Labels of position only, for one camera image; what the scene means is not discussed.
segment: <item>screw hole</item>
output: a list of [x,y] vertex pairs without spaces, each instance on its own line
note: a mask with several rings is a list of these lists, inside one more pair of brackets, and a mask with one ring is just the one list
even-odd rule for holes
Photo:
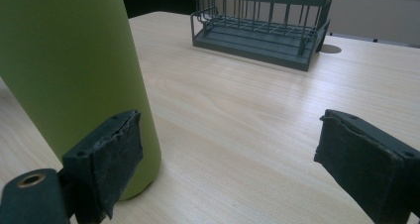
[[34,186],[42,182],[46,178],[46,175],[43,173],[36,173],[29,176],[26,176],[21,181],[19,181],[18,186],[21,188]]
[[86,156],[86,153],[83,152],[83,151],[77,152],[76,154],[77,154],[78,157],[84,157],[84,156]]
[[413,158],[414,154],[410,153],[410,152],[403,152],[403,154],[407,157]]

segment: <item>green bottle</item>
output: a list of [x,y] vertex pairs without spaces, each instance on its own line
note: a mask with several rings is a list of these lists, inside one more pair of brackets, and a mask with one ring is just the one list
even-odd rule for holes
[[0,76],[59,158],[108,117],[142,113],[144,159],[122,199],[139,194],[161,155],[123,0],[0,4]]

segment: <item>wood grain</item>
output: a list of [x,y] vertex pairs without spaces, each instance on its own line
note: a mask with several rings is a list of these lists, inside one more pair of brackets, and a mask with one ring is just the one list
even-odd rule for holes
[[[130,23],[162,166],[112,223],[371,223],[313,162],[327,108],[420,150],[420,50],[327,37],[342,51],[315,55],[303,72],[194,48],[187,16]],[[0,104],[0,188],[60,168],[2,81]]]

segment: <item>metal basket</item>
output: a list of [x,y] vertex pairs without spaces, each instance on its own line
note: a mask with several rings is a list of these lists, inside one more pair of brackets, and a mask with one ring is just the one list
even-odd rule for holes
[[[307,71],[330,24],[332,0],[196,0],[195,47]],[[195,34],[194,22],[202,29]]]

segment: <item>wire dish rack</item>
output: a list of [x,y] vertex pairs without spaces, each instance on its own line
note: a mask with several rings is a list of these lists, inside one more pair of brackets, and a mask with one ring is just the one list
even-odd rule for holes
[[[324,43],[332,0],[196,0],[195,47],[307,71]],[[201,30],[196,34],[196,25]]]

